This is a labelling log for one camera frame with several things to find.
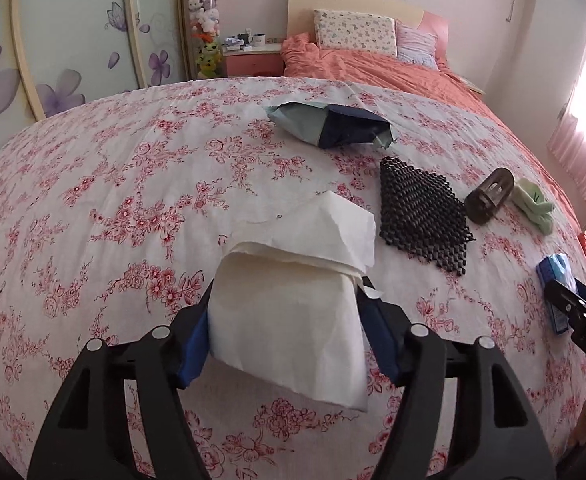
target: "green plush toy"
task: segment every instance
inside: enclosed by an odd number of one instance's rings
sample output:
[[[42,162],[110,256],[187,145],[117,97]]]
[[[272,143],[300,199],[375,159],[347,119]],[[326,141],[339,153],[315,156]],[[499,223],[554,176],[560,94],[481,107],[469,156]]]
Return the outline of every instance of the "green plush toy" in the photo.
[[[198,79],[213,79],[218,76],[217,68],[222,60],[217,43],[205,43],[196,63],[199,66]]]
[[[545,199],[537,184],[528,179],[520,178],[515,183],[511,197],[515,205],[524,212],[542,234],[549,235],[553,232],[551,212],[555,209],[555,204]]]

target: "black mug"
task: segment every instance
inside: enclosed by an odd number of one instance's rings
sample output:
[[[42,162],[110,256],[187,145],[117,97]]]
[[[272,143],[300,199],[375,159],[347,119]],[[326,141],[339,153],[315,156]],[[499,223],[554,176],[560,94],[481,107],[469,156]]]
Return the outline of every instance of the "black mug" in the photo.
[[[238,40],[244,40],[244,46],[250,45],[252,43],[252,36],[250,34],[238,34]]]

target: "pink nightstand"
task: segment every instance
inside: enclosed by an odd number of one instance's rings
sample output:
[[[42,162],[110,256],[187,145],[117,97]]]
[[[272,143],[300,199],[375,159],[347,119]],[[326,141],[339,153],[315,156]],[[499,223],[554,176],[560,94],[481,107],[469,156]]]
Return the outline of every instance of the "pink nightstand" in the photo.
[[[224,65],[228,77],[252,76],[268,73],[273,76],[284,75],[284,60],[279,55],[280,43],[266,44],[248,52],[233,50],[224,53]]]

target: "bedspread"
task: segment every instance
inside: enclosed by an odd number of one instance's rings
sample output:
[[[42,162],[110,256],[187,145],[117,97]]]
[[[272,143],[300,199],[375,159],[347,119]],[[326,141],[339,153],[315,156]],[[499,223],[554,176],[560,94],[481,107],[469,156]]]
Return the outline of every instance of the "bedspread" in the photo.
[[[537,157],[441,60],[438,60],[439,72],[436,72],[381,54],[359,50],[322,49],[311,43],[307,32],[288,38],[282,45],[281,54],[286,63],[285,76],[352,81],[401,90],[454,105],[491,119],[509,133],[506,142],[516,145],[526,156],[528,163],[544,177],[546,184],[564,208],[564,212],[569,216],[573,215],[568,196],[540,164]],[[574,217],[572,226],[576,232],[580,232],[580,224]]]
[[[263,105],[314,100],[367,108],[397,142],[320,150],[276,128]],[[378,163],[399,158],[449,179],[461,199],[497,166],[548,190],[493,121],[417,95],[337,81],[244,78],[134,91],[74,108],[17,134],[0,152],[0,450],[24,474],[46,410],[92,337],[135,340],[199,301],[240,221],[265,221],[332,190],[378,221]],[[471,225],[461,278],[378,238],[369,276],[384,299],[445,338],[490,334],[561,452],[586,396],[586,357],[548,328],[535,265],[586,260],[561,209],[543,238],[507,203]],[[402,391],[370,352],[368,412],[314,402],[213,358],[180,392],[212,478],[365,480]],[[452,430],[447,381],[432,470]],[[152,472],[134,383],[128,421],[138,468]]]

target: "tissue paper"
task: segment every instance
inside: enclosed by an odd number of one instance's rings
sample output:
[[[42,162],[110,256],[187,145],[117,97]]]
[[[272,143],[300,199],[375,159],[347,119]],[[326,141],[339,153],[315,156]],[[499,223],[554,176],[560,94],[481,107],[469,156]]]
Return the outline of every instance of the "tissue paper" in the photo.
[[[215,275],[215,358],[294,392],[366,409],[356,283],[375,261],[375,219],[332,192],[238,227]]]

